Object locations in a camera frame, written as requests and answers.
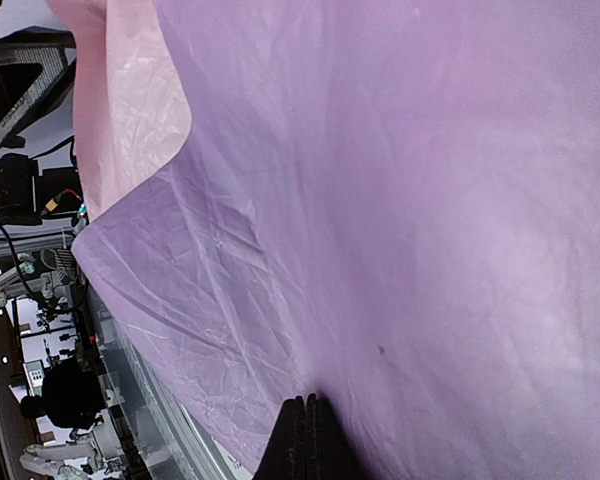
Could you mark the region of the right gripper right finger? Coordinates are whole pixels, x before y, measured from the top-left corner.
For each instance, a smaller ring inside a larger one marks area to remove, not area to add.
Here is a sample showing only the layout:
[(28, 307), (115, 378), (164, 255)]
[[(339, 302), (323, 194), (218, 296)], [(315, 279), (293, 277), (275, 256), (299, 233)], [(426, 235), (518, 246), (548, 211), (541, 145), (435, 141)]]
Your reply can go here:
[(309, 395), (305, 417), (305, 474), (311, 480), (367, 480), (328, 399)]

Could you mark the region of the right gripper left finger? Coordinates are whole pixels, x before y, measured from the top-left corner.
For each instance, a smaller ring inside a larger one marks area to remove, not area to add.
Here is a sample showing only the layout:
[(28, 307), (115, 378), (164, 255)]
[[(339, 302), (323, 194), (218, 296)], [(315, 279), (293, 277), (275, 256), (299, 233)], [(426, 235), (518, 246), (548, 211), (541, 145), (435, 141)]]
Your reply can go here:
[(306, 478), (306, 409), (302, 397), (281, 406), (253, 480), (300, 480)]

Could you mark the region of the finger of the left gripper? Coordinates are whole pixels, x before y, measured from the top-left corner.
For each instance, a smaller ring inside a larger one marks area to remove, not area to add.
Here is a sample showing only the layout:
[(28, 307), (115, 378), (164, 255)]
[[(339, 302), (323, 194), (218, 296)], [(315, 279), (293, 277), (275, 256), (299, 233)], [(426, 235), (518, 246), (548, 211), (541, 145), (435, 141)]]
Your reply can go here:
[(0, 149), (25, 145), (20, 133), (58, 108), (75, 64), (57, 43), (0, 43)]

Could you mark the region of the pink wrapping paper sheet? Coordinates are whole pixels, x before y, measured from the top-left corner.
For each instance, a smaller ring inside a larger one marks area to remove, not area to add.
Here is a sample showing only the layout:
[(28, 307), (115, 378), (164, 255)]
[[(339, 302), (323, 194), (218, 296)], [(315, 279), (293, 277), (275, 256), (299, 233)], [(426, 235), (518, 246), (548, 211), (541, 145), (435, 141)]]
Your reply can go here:
[(600, 1), (157, 1), (192, 115), (74, 253), (248, 468), (600, 479)]

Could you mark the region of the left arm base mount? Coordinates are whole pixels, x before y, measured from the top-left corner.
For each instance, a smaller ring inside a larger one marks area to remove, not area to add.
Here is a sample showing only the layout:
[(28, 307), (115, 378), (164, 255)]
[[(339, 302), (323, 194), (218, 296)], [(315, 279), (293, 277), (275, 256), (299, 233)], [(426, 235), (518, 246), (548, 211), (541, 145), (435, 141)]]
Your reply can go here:
[(38, 226), (70, 218), (83, 203), (75, 168), (41, 170), (36, 159), (21, 154), (0, 158), (0, 225)]

